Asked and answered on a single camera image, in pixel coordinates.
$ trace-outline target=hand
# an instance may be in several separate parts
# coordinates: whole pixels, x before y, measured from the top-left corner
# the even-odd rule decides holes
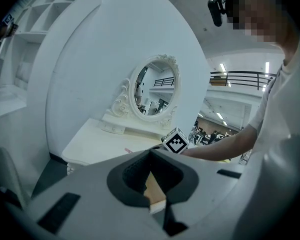
[[[151,148],[149,148],[150,150],[152,150],[152,149],[154,149],[154,150],[167,150],[164,146],[163,146],[163,144],[158,144],[158,145],[155,145],[155,146],[153,146],[153,147],[151,147]]]
[[[189,149],[188,148],[186,148],[185,150],[183,150],[183,152],[182,153],[180,153],[180,155],[186,155],[186,156],[188,156],[189,155]]]

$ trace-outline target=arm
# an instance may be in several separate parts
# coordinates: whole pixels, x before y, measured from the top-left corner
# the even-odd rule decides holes
[[[182,154],[212,161],[231,159],[249,151],[254,146],[256,139],[256,130],[248,124],[234,136],[211,145],[186,149]]]

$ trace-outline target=white shirt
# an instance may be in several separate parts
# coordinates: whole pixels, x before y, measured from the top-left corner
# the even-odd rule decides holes
[[[142,87],[139,85],[138,91],[136,93],[137,96],[142,96]]]
[[[249,124],[258,132],[253,151],[266,151],[291,135],[300,135],[300,42],[290,63],[278,72]]]

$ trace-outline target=black camera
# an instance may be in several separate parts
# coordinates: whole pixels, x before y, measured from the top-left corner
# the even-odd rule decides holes
[[[225,14],[222,0],[209,0],[208,8],[211,12],[214,25],[220,27],[222,25],[222,15]]]

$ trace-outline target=person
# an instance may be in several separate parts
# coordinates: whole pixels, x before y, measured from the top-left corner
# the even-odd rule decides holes
[[[196,134],[199,132],[199,125],[198,125],[199,122],[195,121],[193,127],[192,127],[192,130],[189,134],[189,142],[192,141],[193,138],[195,138]]]
[[[218,138],[218,139],[221,139],[221,138],[223,138],[223,134],[221,134],[221,132],[218,132],[218,134],[216,135],[216,138]]]
[[[215,131],[211,134],[210,139],[209,139],[209,142],[208,142],[208,145],[211,144],[212,141],[216,138],[216,134],[217,134],[217,133],[218,133],[218,132],[215,130]]]
[[[271,76],[271,78],[268,80],[268,84],[273,80],[273,77]]]
[[[182,154],[220,161],[253,149],[265,153],[281,140],[300,135],[300,33],[279,0],[226,1],[229,22],[258,41],[269,42],[284,53],[277,77],[267,86],[260,106],[238,134]]]
[[[142,87],[141,87],[141,84],[139,84],[137,86],[137,92],[136,92],[136,105],[140,105],[141,104],[141,99],[142,99]]]
[[[162,112],[162,107],[160,107],[159,109],[158,109],[158,111],[156,112],[156,114],[159,114],[159,113],[161,113]]]

